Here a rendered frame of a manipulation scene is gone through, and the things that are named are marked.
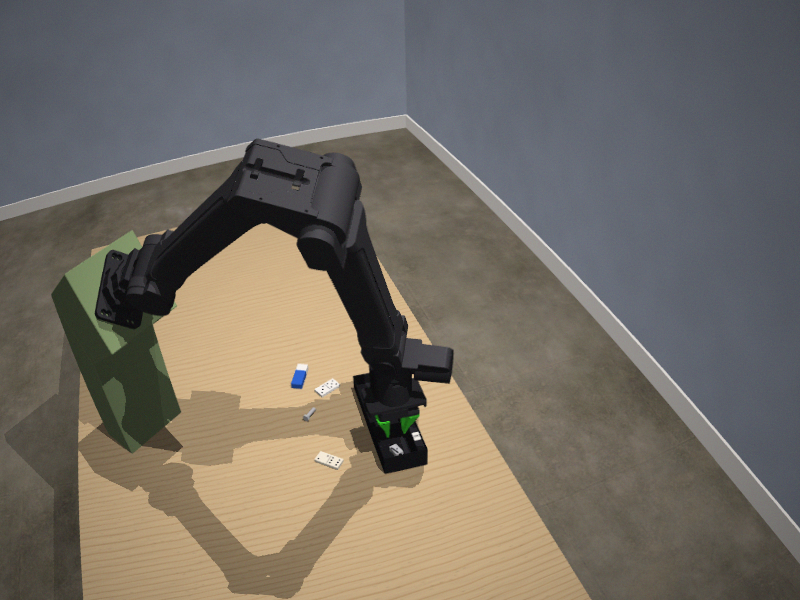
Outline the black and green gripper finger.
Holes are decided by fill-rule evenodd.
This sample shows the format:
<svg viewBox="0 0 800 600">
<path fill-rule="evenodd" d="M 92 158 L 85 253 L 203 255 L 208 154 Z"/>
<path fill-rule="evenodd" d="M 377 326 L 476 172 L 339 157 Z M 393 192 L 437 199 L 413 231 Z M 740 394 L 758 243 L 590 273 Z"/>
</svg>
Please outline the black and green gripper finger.
<svg viewBox="0 0 800 600">
<path fill-rule="evenodd" d="M 401 428 L 402 428 L 403 434 L 405 434 L 407 432 L 408 428 L 418 419 L 419 416 L 420 416 L 420 413 L 419 413 L 419 415 L 400 418 Z"/>
<path fill-rule="evenodd" d="M 377 420 L 378 425 L 385 431 L 386 436 L 388 438 L 390 434 L 390 421 L 380 422 L 378 415 L 375 415 L 375 418 Z"/>
</svg>

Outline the black rack of bins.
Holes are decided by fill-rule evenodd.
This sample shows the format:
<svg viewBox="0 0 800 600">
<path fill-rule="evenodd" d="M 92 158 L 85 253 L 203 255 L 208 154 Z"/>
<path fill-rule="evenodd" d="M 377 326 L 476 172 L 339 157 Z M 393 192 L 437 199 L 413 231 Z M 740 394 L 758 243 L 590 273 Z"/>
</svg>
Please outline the black rack of bins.
<svg viewBox="0 0 800 600">
<path fill-rule="evenodd" d="M 370 387 L 369 373 L 353 376 L 353 383 L 384 474 L 428 465 L 428 449 L 416 421 L 403 434 L 400 419 L 391 420 L 390 434 L 389 438 L 387 438 L 384 430 L 378 425 L 375 416 L 373 416 L 373 419 L 369 417 L 367 407 L 362 398 L 361 389 Z M 390 451 L 389 447 L 395 443 L 403 450 L 402 455 L 394 456 Z"/>
</svg>

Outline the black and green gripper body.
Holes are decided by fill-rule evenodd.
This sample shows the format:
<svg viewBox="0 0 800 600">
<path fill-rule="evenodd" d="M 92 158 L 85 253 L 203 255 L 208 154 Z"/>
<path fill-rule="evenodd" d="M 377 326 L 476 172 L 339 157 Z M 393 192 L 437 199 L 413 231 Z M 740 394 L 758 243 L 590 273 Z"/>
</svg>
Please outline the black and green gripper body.
<svg viewBox="0 0 800 600">
<path fill-rule="evenodd" d="M 412 391 L 410 392 L 409 376 L 397 383 L 381 381 L 376 376 L 377 399 L 374 398 L 371 387 L 361 389 L 363 401 L 371 419 L 378 415 L 380 422 L 396 420 L 419 415 L 418 406 L 427 406 L 427 399 L 419 384 L 412 378 Z"/>
</svg>

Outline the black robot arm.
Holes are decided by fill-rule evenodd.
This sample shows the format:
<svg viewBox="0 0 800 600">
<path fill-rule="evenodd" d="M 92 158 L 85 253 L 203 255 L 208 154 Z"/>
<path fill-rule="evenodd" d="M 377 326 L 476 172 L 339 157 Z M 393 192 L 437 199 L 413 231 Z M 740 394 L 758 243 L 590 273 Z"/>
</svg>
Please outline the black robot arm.
<svg viewBox="0 0 800 600">
<path fill-rule="evenodd" d="M 168 315 L 175 291 L 192 273 L 267 223 L 298 238 L 309 269 L 327 271 L 356 329 L 375 399 L 376 376 L 397 384 L 410 373 L 410 392 L 412 374 L 417 381 L 450 384 L 453 349 L 406 338 L 406 317 L 394 306 L 368 233 L 353 160 L 262 139 L 245 152 L 226 183 L 175 231 L 148 235 L 129 254 L 107 253 L 96 318 L 136 329 L 143 312 Z"/>
</svg>

